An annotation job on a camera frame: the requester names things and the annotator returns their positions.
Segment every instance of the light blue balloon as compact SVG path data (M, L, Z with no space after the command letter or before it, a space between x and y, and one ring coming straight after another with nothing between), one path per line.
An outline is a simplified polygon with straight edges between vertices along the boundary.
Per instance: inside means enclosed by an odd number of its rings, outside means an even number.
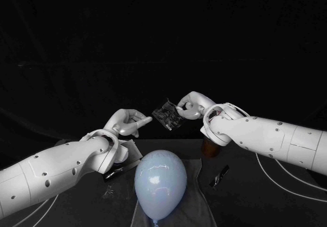
M154 223L175 208L185 182L185 168L177 155L167 150L149 152L136 167L135 192L142 211Z

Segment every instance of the screw hole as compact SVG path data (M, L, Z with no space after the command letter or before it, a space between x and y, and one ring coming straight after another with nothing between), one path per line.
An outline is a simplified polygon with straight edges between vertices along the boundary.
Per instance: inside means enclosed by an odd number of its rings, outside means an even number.
M50 180L46 180L44 185L46 185L46 187L48 187L48 185L50 185Z

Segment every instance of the brown object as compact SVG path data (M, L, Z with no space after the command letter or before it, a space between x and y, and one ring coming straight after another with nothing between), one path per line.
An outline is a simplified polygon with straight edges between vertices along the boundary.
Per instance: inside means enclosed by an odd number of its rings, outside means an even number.
M201 153L205 157L216 157L220 152L220 146L204 136L201 142Z

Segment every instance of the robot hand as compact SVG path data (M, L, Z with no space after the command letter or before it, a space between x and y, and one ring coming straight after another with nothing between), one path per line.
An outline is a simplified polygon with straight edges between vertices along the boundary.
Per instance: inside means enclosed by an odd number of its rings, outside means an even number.
M151 121L151 117L136 110L119 109L108 120L103 129L108 130L116 137L133 135L138 138L138 128Z
M191 91L180 100L177 104L177 112L181 117L190 120L203 118L205 110L214 105L213 100L201 93Z

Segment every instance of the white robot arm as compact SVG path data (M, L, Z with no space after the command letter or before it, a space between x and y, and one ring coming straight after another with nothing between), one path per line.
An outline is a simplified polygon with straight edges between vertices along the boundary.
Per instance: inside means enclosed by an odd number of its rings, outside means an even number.
M182 117L203 117L201 133L217 145L233 140L243 149L327 175L327 132L249 116L237 108L243 116L236 108L230 103L211 103L197 92L177 105Z
M119 145L118 134L138 137L138 128L149 121L136 110L119 109L103 129L87 133L79 142L40 151L1 170L0 219L73 187L86 173L103 174L113 162L123 162L128 149Z

